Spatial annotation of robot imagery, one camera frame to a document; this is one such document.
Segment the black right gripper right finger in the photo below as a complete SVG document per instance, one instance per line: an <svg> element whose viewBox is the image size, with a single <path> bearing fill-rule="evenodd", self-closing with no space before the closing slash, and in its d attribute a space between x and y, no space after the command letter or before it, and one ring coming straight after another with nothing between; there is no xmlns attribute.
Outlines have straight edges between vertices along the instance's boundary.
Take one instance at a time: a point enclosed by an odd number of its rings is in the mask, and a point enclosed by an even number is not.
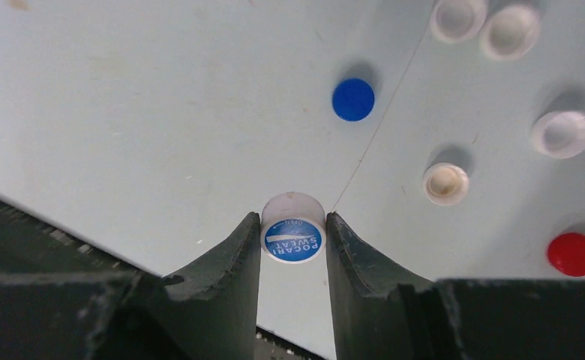
<svg viewBox="0 0 585 360"><path fill-rule="evenodd" d="M325 226L338 359L585 359L585 280L429 281Z"/></svg>

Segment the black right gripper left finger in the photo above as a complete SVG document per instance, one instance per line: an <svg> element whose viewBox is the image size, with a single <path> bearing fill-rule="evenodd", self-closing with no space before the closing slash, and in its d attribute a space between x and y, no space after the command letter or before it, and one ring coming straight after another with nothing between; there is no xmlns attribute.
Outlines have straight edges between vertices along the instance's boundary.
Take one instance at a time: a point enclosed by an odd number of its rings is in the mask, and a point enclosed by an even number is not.
<svg viewBox="0 0 585 360"><path fill-rule="evenodd" d="M252 359L260 218L157 276L34 218L0 218L0 359Z"/></svg>

